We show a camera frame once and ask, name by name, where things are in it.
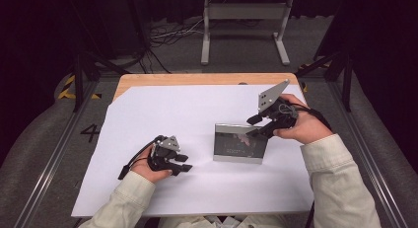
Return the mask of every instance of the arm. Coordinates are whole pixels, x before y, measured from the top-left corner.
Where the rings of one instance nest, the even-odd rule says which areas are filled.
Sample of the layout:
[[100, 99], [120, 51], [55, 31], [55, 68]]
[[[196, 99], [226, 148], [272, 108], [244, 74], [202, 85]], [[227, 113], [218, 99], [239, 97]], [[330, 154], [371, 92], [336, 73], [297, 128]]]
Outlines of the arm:
[[[293, 95], [282, 98], [305, 105]], [[337, 134], [304, 112], [299, 112], [294, 127], [277, 129], [274, 134], [305, 144], [301, 149], [313, 188], [315, 228], [381, 227], [375, 202]]]
[[138, 156], [138, 161], [111, 194], [110, 200], [80, 227], [135, 227], [150, 203], [155, 183], [172, 174], [169, 170], [154, 172], [150, 169], [146, 158], [151, 148], [152, 145]]

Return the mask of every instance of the hand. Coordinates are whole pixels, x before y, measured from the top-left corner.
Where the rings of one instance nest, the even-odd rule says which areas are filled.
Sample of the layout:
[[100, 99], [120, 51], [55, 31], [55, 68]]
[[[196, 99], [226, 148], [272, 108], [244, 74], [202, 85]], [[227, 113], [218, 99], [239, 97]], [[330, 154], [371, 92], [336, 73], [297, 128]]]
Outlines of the hand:
[[163, 170], [155, 172], [151, 170], [150, 166], [148, 166], [147, 158], [150, 155], [152, 148], [153, 145], [150, 145], [138, 156], [137, 162], [135, 162], [131, 167], [131, 171], [135, 172], [136, 174], [142, 176], [143, 178], [155, 184], [156, 182], [169, 177], [173, 173], [173, 171]]
[[[308, 107], [292, 94], [282, 94], [280, 97], [290, 103]], [[307, 112], [298, 113], [299, 116], [295, 126], [292, 128], [276, 129], [273, 131], [274, 135], [285, 139], [295, 139], [303, 144], [308, 144], [333, 134], [315, 116]]]

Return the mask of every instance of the person's left hand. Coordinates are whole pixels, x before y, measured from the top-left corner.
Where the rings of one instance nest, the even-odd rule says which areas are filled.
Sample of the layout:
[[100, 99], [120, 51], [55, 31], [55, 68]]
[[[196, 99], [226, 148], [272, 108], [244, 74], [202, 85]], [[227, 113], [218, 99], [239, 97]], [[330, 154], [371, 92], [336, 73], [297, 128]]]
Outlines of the person's left hand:
[[155, 184], [156, 182], [169, 177], [173, 171], [172, 170], [163, 170], [163, 171], [153, 171], [151, 170], [150, 166], [148, 166], [148, 155], [151, 153], [151, 149], [153, 145], [150, 145], [145, 149], [137, 158], [137, 162], [135, 162], [132, 167], [131, 171], [135, 172], [136, 174], [144, 177], [148, 181]]

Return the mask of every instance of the white sleeve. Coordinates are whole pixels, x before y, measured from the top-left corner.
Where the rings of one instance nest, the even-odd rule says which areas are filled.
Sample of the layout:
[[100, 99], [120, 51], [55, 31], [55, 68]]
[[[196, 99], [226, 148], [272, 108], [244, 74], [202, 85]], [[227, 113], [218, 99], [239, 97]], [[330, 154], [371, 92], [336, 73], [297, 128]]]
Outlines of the white sleeve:
[[375, 201], [339, 135], [301, 148], [313, 188], [315, 228], [381, 227]]
[[154, 190], [153, 183], [129, 172], [111, 194], [109, 202], [80, 227], [135, 227]]

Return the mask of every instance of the person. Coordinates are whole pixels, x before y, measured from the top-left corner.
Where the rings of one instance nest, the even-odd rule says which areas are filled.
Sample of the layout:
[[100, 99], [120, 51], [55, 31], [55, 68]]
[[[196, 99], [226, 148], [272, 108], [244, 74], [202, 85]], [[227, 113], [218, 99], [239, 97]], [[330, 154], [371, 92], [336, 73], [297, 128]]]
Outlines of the person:
[[[307, 107], [293, 95], [281, 97]], [[321, 227], [381, 227], [375, 201], [361, 178], [357, 164], [338, 134], [316, 117], [299, 112], [295, 126], [276, 129], [276, 136], [301, 142], [302, 155], [314, 195], [313, 225]], [[148, 147], [139, 158], [146, 158]], [[136, 162], [110, 200], [81, 227], [135, 227], [148, 207], [155, 184], [171, 171], [152, 171], [146, 160]], [[286, 227], [281, 215], [249, 215], [236, 222], [238, 228]], [[213, 217], [161, 218], [159, 227], [220, 227]]]

